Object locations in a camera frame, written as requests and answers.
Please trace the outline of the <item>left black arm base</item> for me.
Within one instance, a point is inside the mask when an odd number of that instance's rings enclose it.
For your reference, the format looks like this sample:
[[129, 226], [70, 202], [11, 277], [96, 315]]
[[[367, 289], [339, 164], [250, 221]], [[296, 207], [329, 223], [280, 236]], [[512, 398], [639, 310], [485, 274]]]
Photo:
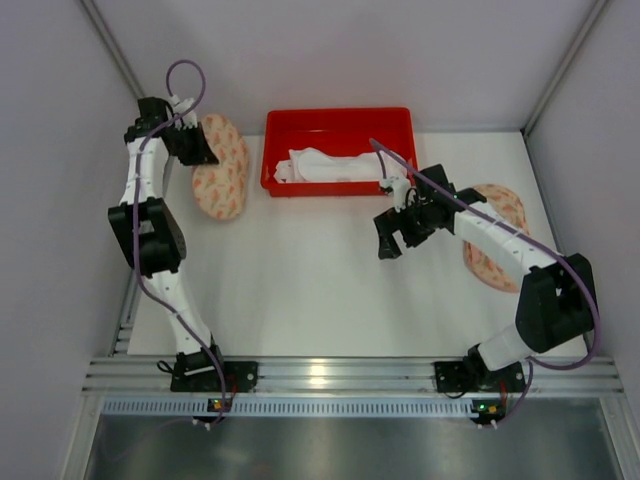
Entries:
[[[259, 364], [255, 361], [225, 361], [222, 376], [227, 393], [247, 393], [258, 381]], [[218, 371], [210, 364], [192, 371], [175, 366], [171, 373], [170, 390], [179, 393], [221, 393]]]

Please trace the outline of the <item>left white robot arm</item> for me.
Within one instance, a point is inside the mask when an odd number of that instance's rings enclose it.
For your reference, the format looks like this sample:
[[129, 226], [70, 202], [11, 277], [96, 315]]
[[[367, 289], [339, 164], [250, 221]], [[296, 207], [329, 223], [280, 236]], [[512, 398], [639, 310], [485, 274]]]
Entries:
[[181, 266], [186, 240], [163, 197], [170, 160], [185, 166], [218, 162], [195, 105], [194, 99], [177, 96], [139, 100], [139, 116], [124, 135], [129, 153], [124, 194], [109, 208], [108, 221], [143, 294], [163, 309], [174, 334], [174, 364], [157, 364], [170, 374], [172, 391], [225, 392], [224, 360]]

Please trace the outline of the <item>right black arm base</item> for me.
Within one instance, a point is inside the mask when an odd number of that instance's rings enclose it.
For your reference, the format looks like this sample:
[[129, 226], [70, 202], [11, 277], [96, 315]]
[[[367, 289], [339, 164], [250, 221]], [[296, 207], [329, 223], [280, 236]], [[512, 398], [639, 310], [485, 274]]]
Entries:
[[437, 361], [433, 367], [436, 391], [450, 398], [461, 398], [470, 393], [522, 393], [526, 386], [519, 363], [498, 371], [472, 370], [462, 360]]

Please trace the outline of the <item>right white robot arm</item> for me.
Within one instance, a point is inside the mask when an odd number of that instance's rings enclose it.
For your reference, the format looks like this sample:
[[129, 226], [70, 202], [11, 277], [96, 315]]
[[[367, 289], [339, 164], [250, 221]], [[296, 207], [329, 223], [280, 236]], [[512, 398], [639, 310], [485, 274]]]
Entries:
[[374, 219], [379, 259], [400, 256], [396, 233], [413, 248], [446, 230], [485, 254], [517, 284], [514, 321], [471, 347], [464, 358], [474, 374], [501, 370], [594, 330], [593, 276], [582, 255], [565, 257], [534, 241], [477, 190], [455, 189], [440, 165], [420, 171], [416, 183], [385, 175], [379, 187], [394, 201]]

